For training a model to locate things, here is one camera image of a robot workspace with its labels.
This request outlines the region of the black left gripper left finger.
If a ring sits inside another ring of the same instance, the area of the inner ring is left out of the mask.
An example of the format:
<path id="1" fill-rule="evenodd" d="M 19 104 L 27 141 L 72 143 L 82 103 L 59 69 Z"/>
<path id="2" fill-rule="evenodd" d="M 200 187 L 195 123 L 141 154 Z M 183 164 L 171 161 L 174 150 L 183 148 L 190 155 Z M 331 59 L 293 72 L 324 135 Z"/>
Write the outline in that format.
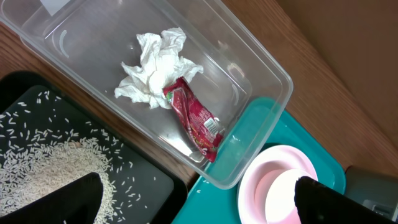
<path id="1" fill-rule="evenodd" d="M 103 189 L 100 175 L 91 172 L 1 217 L 1 224 L 94 223 L 101 206 Z"/>

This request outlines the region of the red snack wrapper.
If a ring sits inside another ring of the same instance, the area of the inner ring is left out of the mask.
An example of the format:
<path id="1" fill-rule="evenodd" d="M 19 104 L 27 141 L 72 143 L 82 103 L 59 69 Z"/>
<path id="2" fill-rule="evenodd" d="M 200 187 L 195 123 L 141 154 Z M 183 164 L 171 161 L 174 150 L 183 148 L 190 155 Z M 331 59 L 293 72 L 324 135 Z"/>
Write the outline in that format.
<path id="1" fill-rule="evenodd" d="M 214 162 L 223 140 L 218 118 L 200 103 L 183 77 L 163 91 L 191 142 L 208 161 Z"/>

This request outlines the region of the white napkin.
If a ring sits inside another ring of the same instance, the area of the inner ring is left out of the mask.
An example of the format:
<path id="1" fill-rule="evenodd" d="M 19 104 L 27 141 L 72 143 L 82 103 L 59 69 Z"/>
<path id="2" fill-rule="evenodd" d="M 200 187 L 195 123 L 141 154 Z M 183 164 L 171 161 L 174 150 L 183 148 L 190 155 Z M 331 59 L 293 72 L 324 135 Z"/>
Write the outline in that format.
<path id="1" fill-rule="evenodd" d="M 140 65 L 128 66 L 121 62 L 127 77 L 114 90 L 114 96 L 125 96 L 133 103 L 148 103 L 151 109 L 171 109 L 163 88 L 183 77 L 189 83 L 197 73 L 203 73 L 202 65 L 179 56 L 187 39 L 181 28 L 163 30 L 161 34 L 137 34 L 141 46 Z"/>

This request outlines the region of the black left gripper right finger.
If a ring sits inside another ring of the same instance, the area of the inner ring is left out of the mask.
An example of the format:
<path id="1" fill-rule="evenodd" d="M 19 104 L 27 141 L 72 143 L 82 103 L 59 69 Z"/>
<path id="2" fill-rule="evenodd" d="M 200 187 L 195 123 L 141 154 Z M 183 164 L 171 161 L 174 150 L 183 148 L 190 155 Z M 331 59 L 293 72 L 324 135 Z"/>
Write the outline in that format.
<path id="1" fill-rule="evenodd" d="M 296 181 L 294 202 L 301 224 L 394 224 L 307 176 Z"/>

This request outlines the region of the pile of white rice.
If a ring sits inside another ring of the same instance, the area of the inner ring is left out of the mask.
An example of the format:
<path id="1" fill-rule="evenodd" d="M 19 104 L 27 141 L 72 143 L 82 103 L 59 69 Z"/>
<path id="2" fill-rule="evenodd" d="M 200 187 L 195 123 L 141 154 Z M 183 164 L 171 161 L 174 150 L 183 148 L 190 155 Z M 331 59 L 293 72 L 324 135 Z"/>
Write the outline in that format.
<path id="1" fill-rule="evenodd" d="M 125 143 L 42 86 L 1 113 L 1 215 L 91 172 L 103 193 L 96 223 L 150 223 L 158 171 Z"/>

